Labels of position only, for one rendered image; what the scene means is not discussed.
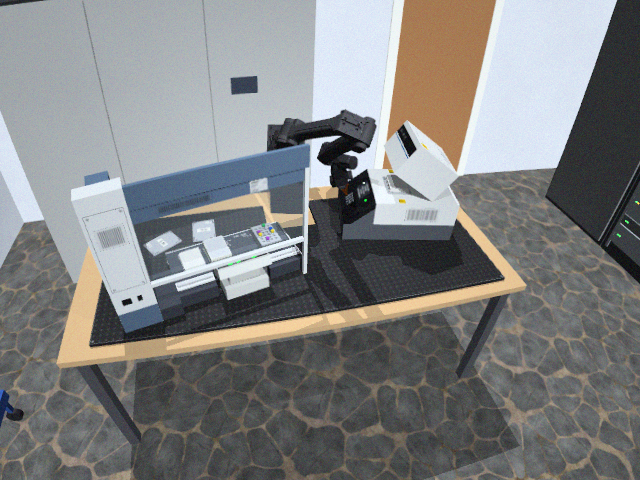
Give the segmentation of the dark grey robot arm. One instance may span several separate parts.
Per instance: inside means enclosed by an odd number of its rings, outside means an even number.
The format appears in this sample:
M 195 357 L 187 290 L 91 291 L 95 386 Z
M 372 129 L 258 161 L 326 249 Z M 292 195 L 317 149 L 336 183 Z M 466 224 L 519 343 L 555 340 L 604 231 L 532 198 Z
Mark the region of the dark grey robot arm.
M 347 187 L 345 179 L 349 179 L 346 169 L 355 170 L 358 166 L 357 157 L 345 153 L 353 151 L 360 154 L 370 148 L 377 128 L 375 122 L 372 117 L 363 118 L 346 109 L 335 117 L 308 123 L 286 118 L 278 133 L 270 135 L 272 149 L 300 145 L 302 141 L 309 139 L 340 136 L 332 142 L 322 143 L 317 159 L 322 164 L 337 169 L 330 169 L 330 172 L 336 187 L 342 190 Z M 340 167 L 343 169 L 339 170 Z

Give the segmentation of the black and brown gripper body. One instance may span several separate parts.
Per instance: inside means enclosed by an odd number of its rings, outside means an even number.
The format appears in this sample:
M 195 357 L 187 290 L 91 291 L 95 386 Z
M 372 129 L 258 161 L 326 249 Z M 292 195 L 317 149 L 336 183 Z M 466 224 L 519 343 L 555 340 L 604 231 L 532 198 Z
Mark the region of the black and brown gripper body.
M 332 169 L 331 168 L 331 170 L 336 171 L 337 169 Z M 346 179 L 346 183 L 348 184 L 348 180 L 350 180 L 350 179 L 353 180 L 353 175 L 352 175 L 352 171 L 351 170 L 348 170 L 347 172 L 348 172 L 349 179 Z M 336 187 L 336 184 L 333 181 L 332 175 L 329 176 L 329 180 L 330 180 L 330 185 L 332 185 L 332 188 Z

